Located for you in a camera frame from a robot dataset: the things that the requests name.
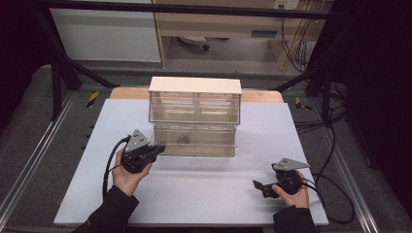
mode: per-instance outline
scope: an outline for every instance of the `white table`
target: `white table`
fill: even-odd
[[[54,223],[78,226],[101,205],[103,174],[115,144],[135,128],[153,137],[148,111],[149,100],[106,100]],[[129,224],[272,226],[273,214],[285,204],[263,198],[253,180],[276,182],[270,164],[283,157],[306,162],[288,105],[242,103],[236,137],[234,157],[159,156],[139,183],[140,204]],[[313,181],[309,169],[300,171]],[[309,194],[315,223],[328,224],[318,196],[310,189]]]

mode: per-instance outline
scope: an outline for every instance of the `transparent plastic box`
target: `transparent plastic box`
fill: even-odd
[[[239,124],[239,80],[153,77],[150,122]]]
[[[154,143],[165,145],[162,154],[234,156],[236,125],[154,124]]]

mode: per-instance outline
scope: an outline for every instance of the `black sleeve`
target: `black sleeve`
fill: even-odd
[[[103,204],[73,233],[124,232],[128,219],[138,204],[139,201],[134,196],[129,197],[118,187],[112,186]]]
[[[275,233],[316,233],[316,226],[307,208],[287,207],[273,215]]]

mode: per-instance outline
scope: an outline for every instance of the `hand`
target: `hand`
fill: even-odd
[[[301,179],[305,181],[305,177],[299,171],[296,171],[297,174],[301,177]],[[272,189],[284,199],[286,205],[289,206],[296,206],[297,208],[309,208],[309,194],[308,194],[308,187],[303,185],[300,190],[294,194],[288,194],[284,189],[280,186],[273,184]]]
[[[149,174],[152,168],[152,163],[148,164],[141,173],[129,173],[120,165],[121,155],[123,154],[124,148],[119,150],[116,154],[115,169],[112,170],[113,185],[118,187],[127,196],[132,196],[136,191],[139,182]]]

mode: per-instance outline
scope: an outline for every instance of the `person's arm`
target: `person's arm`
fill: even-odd
[[[123,150],[118,151],[115,166],[120,165]],[[148,164],[141,173],[137,174],[127,172],[122,166],[113,169],[113,186],[102,205],[73,233],[124,232],[128,219],[139,204],[133,193],[139,182],[149,174],[151,167],[152,164]]]
[[[289,195],[280,186],[274,184],[272,189],[284,199],[287,207],[273,215],[273,224],[276,233],[305,232],[316,233],[316,226],[309,211],[309,194],[307,186],[294,195]]]

